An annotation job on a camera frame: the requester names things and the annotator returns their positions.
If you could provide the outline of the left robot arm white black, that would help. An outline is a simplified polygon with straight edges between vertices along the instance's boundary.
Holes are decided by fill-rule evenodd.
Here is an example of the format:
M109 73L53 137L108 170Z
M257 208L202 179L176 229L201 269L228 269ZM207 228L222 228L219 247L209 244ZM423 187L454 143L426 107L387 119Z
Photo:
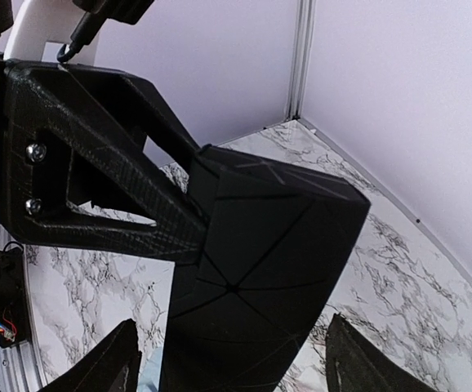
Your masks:
M136 24L147 1L0 1L0 223L22 243L179 265L206 225L144 154L183 168L198 144L154 85L95 67L107 20Z

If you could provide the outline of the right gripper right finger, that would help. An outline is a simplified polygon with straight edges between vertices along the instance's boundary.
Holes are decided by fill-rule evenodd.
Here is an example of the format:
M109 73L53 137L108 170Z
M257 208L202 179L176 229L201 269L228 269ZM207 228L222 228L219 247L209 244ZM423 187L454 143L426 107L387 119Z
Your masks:
M431 391L398 367L341 314L334 314L326 335L326 380L330 391Z

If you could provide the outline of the black glasses case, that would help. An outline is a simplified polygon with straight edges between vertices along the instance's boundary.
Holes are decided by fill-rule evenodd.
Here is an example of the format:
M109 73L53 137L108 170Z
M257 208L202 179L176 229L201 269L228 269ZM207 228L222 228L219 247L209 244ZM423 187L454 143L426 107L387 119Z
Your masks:
M207 220L174 271L162 391L272 391L350 258L370 201L347 180L208 146L188 196Z

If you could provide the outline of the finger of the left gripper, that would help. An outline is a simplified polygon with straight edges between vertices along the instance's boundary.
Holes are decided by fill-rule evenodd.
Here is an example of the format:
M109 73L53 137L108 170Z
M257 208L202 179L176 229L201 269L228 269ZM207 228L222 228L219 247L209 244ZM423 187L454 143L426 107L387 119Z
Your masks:
M183 168L198 144L148 80L111 69L10 61L4 69L2 223L27 244L184 263L205 220L145 155Z

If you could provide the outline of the blue cleaning cloth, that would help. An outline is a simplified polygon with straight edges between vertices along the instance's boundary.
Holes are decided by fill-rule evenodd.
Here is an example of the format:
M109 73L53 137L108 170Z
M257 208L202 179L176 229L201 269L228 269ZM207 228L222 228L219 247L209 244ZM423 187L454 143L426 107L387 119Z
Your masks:
M163 363L163 347L158 347L148 357L140 371L137 392L158 392Z

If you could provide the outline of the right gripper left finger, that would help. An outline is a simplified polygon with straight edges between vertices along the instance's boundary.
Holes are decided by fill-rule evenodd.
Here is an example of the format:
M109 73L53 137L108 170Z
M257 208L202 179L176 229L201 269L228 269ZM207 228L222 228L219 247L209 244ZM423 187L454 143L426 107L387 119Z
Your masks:
M42 390L44 392L135 391L140 361L136 323L132 319L126 319L66 373Z

